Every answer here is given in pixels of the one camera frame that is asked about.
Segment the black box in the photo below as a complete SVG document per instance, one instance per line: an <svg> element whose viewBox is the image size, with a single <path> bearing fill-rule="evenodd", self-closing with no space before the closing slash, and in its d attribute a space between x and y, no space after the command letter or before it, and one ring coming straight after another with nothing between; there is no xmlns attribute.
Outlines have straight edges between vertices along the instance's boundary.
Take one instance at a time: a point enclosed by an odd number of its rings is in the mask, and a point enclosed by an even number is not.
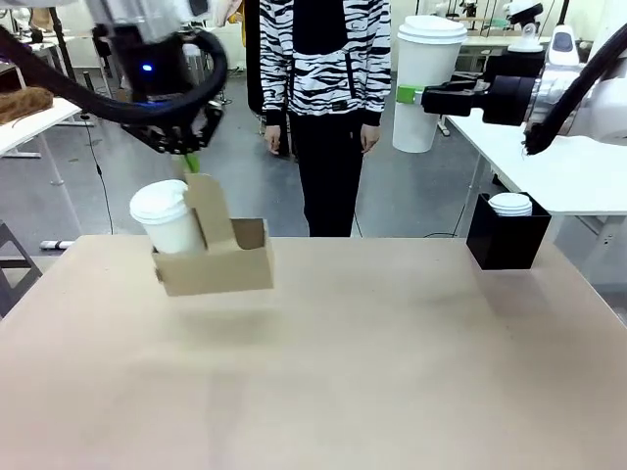
<svg viewBox="0 0 627 470"><path fill-rule="evenodd" d="M502 217L488 203L490 195L479 195L466 245L481 269L531 268L551 216L533 198L529 199L532 215Z"/></svg>

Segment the stack of cup lids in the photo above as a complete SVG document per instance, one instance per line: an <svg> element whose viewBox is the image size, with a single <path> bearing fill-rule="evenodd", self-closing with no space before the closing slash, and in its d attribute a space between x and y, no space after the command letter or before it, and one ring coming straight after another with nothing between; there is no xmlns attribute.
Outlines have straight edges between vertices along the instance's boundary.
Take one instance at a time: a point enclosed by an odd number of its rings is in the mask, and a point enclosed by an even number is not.
<svg viewBox="0 0 627 470"><path fill-rule="evenodd" d="M524 194L499 194L490 200L490 206L502 217L527 217L533 212L531 200Z"/></svg>

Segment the chair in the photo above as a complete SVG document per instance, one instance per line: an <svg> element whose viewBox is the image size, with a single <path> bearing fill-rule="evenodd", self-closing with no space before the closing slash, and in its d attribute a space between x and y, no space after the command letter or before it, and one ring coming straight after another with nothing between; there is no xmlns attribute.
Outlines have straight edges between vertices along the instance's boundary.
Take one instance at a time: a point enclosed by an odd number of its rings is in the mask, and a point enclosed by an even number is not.
<svg viewBox="0 0 627 470"><path fill-rule="evenodd" d="M7 224L0 220L0 249L7 243L13 243L23 259L0 258L0 318L4 318L37 279L41 277L41 271L32 258L20 245L13 233L11 233ZM15 287L11 287L3 271L4 269L28 269L28 272Z"/></svg>

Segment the green tape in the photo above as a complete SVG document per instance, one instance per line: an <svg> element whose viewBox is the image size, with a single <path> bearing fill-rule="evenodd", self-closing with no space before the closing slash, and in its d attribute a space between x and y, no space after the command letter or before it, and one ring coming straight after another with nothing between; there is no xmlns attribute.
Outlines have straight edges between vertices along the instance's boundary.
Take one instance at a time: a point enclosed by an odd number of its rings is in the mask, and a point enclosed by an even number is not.
<svg viewBox="0 0 627 470"><path fill-rule="evenodd" d="M200 160L196 154L187 154L184 156L187 169L190 173L200 173Z"/></svg>
<svg viewBox="0 0 627 470"><path fill-rule="evenodd" d="M424 86L399 85L396 89L396 102L412 105L418 91L424 91Z"/></svg>

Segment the hand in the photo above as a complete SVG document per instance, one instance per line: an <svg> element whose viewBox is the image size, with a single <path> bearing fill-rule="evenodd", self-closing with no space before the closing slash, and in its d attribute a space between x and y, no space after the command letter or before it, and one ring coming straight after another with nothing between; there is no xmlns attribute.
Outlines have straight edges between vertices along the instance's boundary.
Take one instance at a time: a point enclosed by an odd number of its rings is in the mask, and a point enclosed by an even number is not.
<svg viewBox="0 0 627 470"><path fill-rule="evenodd" d="M381 138L381 128L379 126L364 124L362 126L362 153L366 154Z"/></svg>
<svg viewBox="0 0 627 470"><path fill-rule="evenodd" d="M269 125L265 128L265 141L268 149L275 155L278 155L278 146L281 142L281 126Z"/></svg>

